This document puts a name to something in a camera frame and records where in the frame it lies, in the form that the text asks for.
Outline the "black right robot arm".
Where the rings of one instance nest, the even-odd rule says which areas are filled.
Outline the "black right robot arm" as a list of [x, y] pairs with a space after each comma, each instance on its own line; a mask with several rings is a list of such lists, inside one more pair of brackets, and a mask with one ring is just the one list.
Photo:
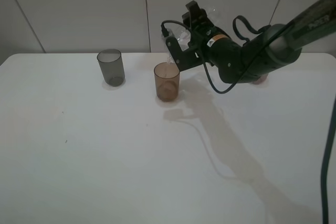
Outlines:
[[288, 24], [263, 27], [258, 36], [242, 46], [214, 26], [196, 1], [186, 4], [183, 23], [193, 35], [191, 55], [179, 60], [180, 71], [208, 62], [227, 84], [251, 83], [295, 62], [302, 48], [335, 32], [335, 0], [319, 0]]

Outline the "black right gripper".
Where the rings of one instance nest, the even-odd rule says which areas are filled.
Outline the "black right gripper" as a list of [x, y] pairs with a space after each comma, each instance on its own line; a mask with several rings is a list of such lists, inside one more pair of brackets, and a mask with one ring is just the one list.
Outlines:
[[224, 67], [236, 58], [236, 43], [221, 28], [215, 26], [206, 11], [196, 1], [186, 4], [187, 13], [182, 15], [184, 25], [193, 31], [188, 46], [197, 54], [203, 52], [206, 62]]

